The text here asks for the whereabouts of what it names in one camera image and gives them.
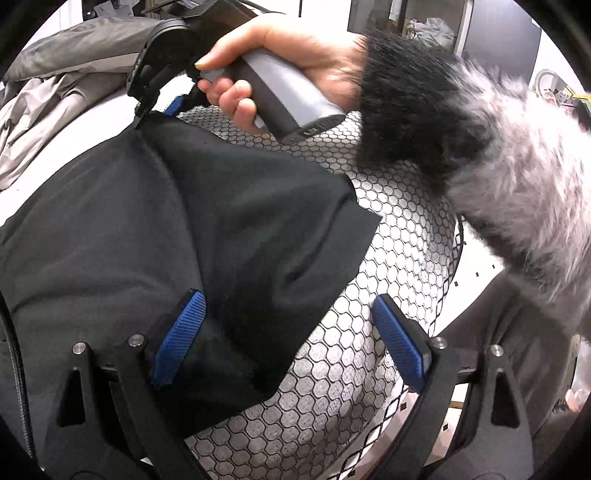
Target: metal screw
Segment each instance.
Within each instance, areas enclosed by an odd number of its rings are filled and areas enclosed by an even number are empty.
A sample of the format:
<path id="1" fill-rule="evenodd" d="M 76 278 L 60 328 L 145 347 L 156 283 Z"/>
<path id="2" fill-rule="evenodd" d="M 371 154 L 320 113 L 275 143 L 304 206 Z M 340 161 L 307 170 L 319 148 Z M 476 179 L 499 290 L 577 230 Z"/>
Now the metal screw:
<path id="1" fill-rule="evenodd" d="M 503 351 L 503 347 L 501 345 L 491 345 L 491 353 L 494 356 L 501 356 L 505 352 Z"/>
<path id="2" fill-rule="evenodd" d="M 72 347 L 72 352 L 74 352 L 76 355 L 80 355 L 84 352 L 84 350 L 86 350 L 86 344 L 84 342 L 75 343 Z"/>
<path id="3" fill-rule="evenodd" d="M 434 337 L 431 339 L 431 345 L 437 350 L 443 350 L 447 348 L 447 340 L 443 337 Z"/>
<path id="4" fill-rule="evenodd" d="M 129 340 L 127 340 L 129 346 L 141 346 L 144 343 L 144 335 L 140 333 L 134 333 Z"/>

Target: gray handle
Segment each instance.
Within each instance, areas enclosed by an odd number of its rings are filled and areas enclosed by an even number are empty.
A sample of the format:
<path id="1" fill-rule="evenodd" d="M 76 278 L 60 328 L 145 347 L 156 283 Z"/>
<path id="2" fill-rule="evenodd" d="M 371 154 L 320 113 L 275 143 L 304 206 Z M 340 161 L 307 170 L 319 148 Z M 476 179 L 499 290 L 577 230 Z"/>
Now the gray handle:
<path id="1" fill-rule="evenodd" d="M 202 79 L 208 80 L 213 83 L 220 77 L 228 76 L 228 73 L 225 73 L 225 72 L 226 72 L 226 69 L 207 70 L 207 71 L 202 70 L 200 75 L 201 75 Z M 267 130 L 267 126 L 265 125 L 265 122 L 263 121 L 263 119 L 261 118 L 261 116 L 259 114 L 257 114 L 255 117 L 254 125 L 259 130 L 263 130 L 263 131 Z"/>
<path id="2" fill-rule="evenodd" d="M 201 72 L 210 82 L 221 76 L 251 84 L 258 113 L 255 126 L 267 127 L 279 142 L 297 143 L 345 119 L 343 110 L 298 68 L 264 48 L 244 54 L 225 69 Z"/>

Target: textured blue rubber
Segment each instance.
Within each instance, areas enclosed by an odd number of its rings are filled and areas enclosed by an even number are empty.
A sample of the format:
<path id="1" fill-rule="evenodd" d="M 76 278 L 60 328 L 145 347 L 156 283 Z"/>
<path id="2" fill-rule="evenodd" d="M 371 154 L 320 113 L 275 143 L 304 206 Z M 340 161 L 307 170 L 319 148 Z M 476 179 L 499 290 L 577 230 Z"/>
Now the textured blue rubber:
<path id="1" fill-rule="evenodd" d="M 173 382 L 193 339 L 205 318 L 205 296 L 198 291 L 181 312 L 154 355 L 152 385 L 161 388 Z"/>
<path id="2" fill-rule="evenodd" d="M 372 317 L 404 383 L 420 393 L 425 386 L 425 370 L 417 347 L 380 297 L 374 301 Z"/>
<path id="3" fill-rule="evenodd" d="M 176 97 L 173 102 L 164 111 L 164 115 L 177 116 L 183 103 L 183 96 Z"/>

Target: hexagonal mesh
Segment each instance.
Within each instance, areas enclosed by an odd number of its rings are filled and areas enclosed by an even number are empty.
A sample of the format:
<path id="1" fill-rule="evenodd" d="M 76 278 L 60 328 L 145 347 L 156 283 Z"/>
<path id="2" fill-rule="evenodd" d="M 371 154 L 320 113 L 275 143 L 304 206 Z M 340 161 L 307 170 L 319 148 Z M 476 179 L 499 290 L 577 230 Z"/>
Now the hexagonal mesh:
<path id="1" fill-rule="evenodd" d="M 456 218 L 444 200 L 430 198 L 413 164 L 380 170 L 355 165 L 358 113 L 297 145 L 248 135 L 215 107 L 196 107 L 179 118 L 232 143 L 284 151 L 345 174 L 359 204 L 382 216 L 359 274 L 302 345 L 278 392 L 187 440 L 215 480 L 306 480 L 329 468 L 331 478 L 339 476 L 375 440 L 401 396 L 370 305 L 388 293 L 433 333 L 461 252 Z M 358 452 L 341 458 L 357 444 Z"/>

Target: blue pad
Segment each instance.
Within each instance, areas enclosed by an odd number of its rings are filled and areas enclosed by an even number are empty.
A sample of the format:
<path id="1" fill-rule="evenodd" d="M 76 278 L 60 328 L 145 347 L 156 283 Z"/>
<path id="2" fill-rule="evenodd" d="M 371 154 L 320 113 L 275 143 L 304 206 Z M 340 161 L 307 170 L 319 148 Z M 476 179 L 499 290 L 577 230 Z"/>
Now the blue pad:
<path id="1" fill-rule="evenodd" d="M 154 355 L 152 385 L 161 388 L 170 385 L 180 368 L 193 339 L 205 318 L 205 296 L 196 292 L 168 331 Z"/>
<path id="2" fill-rule="evenodd" d="M 183 95 L 176 97 L 164 111 L 164 115 L 177 116 L 183 104 Z"/>
<path id="3" fill-rule="evenodd" d="M 427 334 L 421 329 L 423 337 L 414 329 L 410 323 L 413 320 L 408 320 L 387 295 L 375 299 L 372 317 L 404 383 L 420 393 L 431 363 Z"/>

